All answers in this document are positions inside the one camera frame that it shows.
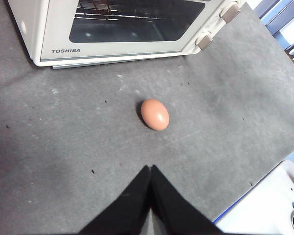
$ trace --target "oven window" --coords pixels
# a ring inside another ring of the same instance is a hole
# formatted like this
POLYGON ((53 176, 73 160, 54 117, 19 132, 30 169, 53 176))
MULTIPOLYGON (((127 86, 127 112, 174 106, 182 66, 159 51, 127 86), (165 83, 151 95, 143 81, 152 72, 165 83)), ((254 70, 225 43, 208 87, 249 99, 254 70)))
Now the oven window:
POLYGON ((79 0, 70 41, 176 41, 204 7, 191 0, 79 0))

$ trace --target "countertop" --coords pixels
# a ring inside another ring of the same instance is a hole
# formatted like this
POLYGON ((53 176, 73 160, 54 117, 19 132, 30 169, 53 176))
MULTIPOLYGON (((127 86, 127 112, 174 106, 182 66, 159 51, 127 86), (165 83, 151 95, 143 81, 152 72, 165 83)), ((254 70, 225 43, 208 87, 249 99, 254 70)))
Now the countertop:
POLYGON ((0 0, 0 235, 78 232, 152 164, 214 219, 293 149, 294 65, 248 5, 199 54, 53 70, 0 0))

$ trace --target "oven knob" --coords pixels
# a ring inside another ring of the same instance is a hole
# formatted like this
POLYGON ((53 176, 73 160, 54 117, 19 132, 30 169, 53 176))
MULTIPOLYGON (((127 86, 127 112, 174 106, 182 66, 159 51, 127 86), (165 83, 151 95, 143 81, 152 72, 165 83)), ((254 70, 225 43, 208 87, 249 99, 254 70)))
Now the oven knob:
POLYGON ((230 23, 240 12, 241 9, 237 5, 237 2, 233 1, 221 11, 220 17, 226 23, 230 23))
POLYGON ((205 33, 205 35, 201 38, 197 38, 195 44, 199 46, 201 50, 204 50, 206 47, 209 46, 213 41, 210 33, 205 33))

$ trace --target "toshiba logo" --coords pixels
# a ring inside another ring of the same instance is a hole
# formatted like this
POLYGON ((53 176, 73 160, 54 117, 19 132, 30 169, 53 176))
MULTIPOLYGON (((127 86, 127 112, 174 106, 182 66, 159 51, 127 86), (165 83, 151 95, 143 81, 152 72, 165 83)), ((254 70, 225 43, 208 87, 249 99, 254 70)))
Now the toshiba logo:
POLYGON ((53 53, 65 53, 65 52, 80 52, 80 49, 58 49, 51 50, 53 53))

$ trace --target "stain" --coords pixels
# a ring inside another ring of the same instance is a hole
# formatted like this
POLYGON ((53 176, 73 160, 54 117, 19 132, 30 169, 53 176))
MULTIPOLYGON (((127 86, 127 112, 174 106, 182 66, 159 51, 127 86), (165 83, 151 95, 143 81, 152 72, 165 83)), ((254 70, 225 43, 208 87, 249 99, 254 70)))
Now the stain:
POLYGON ((56 88, 52 89, 51 92, 52 92, 53 94, 59 94, 59 91, 58 91, 56 88))

